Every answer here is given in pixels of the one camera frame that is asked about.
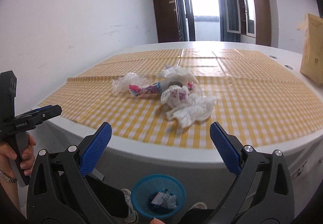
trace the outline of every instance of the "white wall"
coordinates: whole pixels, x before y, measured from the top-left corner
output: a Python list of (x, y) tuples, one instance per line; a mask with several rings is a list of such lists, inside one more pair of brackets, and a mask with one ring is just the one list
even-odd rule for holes
[(302, 53), (304, 30), (297, 26), (304, 15), (319, 15), (316, 0), (269, 0), (272, 20), (272, 46)]
[(220, 22), (195, 21), (196, 41), (220, 41)]
[(16, 113), (127, 46), (157, 43), (152, 0), (0, 0), (0, 72), (13, 70)]

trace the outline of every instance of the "watch band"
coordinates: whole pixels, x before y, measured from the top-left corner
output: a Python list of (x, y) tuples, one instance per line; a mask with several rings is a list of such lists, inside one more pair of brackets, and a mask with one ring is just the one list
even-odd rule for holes
[(12, 177), (7, 176), (1, 170), (0, 170), (0, 177), (2, 177), (5, 181), (10, 182), (10, 183), (16, 183), (18, 181), (16, 178), (12, 178)]

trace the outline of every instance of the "blue wastebasket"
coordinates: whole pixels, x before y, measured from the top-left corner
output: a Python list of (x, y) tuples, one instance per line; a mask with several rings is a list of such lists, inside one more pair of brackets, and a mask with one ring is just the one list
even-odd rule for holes
[[(177, 208), (167, 214), (160, 214), (152, 210), (149, 199), (161, 190), (168, 189), (171, 195), (176, 195)], [(166, 219), (179, 212), (185, 204), (185, 189), (175, 178), (154, 174), (142, 178), (131, 190), (131, 201), (135, 210), (146, 218)]]

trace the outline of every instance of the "hand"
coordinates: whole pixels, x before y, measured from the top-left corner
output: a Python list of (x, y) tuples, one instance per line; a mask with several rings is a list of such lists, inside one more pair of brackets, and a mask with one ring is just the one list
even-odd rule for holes
[[(33, 170), (33, 165), (35, 162), (35, 156), (34, 156), (35, 145), (36, 145), (35, 139), (32, 136), (30, 136), (28, 141), (28, 147), (22, 152), (22, 155), (21, 155), (23, 161), (20, 163), (20, 167), (21, 169), (24, 170), (24, 174), (26, 176), (30, 176)], [(17, 154), (8, 145), (8, 143), (4, 141), (0, 141), (0, 170), (3, 173), (5, 173), (7, 176), (16, 178), (8, 158), (15, 160), (17, 158)]]
[(150, 224), (165, 224), (164, 222), (162, 222), (161, 220), (159, 220), (159, 219), (153, 219), (151, 222), (150, 222)]

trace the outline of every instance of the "white shoe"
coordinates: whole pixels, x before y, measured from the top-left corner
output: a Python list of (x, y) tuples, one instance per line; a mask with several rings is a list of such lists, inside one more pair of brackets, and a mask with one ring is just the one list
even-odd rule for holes
[(130, 197), (131, 191), (128, 189), (122, 189), (121, 191), (124, 194), (126, 204), (129, 208), (128, 217), (125, 218), (124, 222), (127, 224), (136, 224), (139, 221), (139, 217), (138, 217), (138, 213), (135, 210), (133, 210), (133, 205), (132, 205), (131, 197)]
[(204, 202), (197, 202), (193, 206), (191, 206), (190, 210), (194, 208), (207, 209), (207, 206)]

